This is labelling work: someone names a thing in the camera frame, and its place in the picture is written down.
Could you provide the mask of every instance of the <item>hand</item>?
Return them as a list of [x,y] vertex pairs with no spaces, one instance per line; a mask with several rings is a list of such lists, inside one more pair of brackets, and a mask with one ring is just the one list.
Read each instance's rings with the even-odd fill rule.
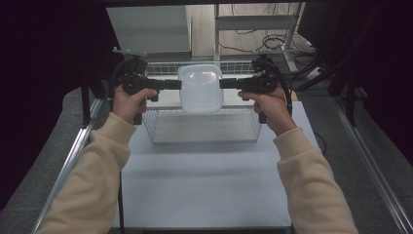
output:
[[255,100],[255,113],[264,112],[267,116],[268,127],[273,130],[277,136],[297,128],[288,113],[285,97],[280,87],[277,87],[273,92],[265,95],[239,92],[238,96]]
[[136,115],[136,113],[143,114],[146,112],[146,98],[153,97],[157,93],[156,90],[143,89],[130,96],[119,86],[115,89],[113,113],[133,125],[134,115]]

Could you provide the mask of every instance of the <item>beige sleeve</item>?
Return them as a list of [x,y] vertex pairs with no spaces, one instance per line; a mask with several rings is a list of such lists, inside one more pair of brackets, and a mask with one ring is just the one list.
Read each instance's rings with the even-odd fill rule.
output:
[[37,233],[107,233],[116,211],[119,171],[127,163],[135,127],[110,113],[91,133],[76,167],[52,202]]
[[357,233],[329,164],[303,130],[284,133],[274,143],[281,155],[278,168],[297,233]]

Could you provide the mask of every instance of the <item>dark curtain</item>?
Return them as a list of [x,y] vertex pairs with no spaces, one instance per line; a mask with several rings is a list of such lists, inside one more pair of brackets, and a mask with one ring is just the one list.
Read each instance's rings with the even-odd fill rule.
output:
[[1,209],[54,128],[62,99],[85,79],[107,79],[121,57],[106,9],[0,1]]
[[413,165],[413,3],[387,1],[363,44],[358,84],[364,107]]

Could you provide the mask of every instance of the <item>person's left hand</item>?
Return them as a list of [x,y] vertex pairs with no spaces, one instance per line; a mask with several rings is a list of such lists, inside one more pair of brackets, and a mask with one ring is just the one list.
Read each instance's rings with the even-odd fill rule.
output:
[[143,114],[146,111],[146,98],[153,97],[158,92],[151,89],[143,89],[130,96],[119,86],[115,89],[113,100],[113,113],[121,119],[133,125],[133,117],[136,113]]

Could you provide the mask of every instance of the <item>white table surface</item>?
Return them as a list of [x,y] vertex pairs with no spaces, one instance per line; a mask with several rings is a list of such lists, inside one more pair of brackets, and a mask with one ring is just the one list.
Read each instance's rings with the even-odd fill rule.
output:
[[[318,146],[301,102],[293,119]],[[153,145],[144,126],[130,141],[123,169],[127,227],[290,226],[274,133],[263,125],[254,143]],[[118,212],[113,226],[119,226]]]

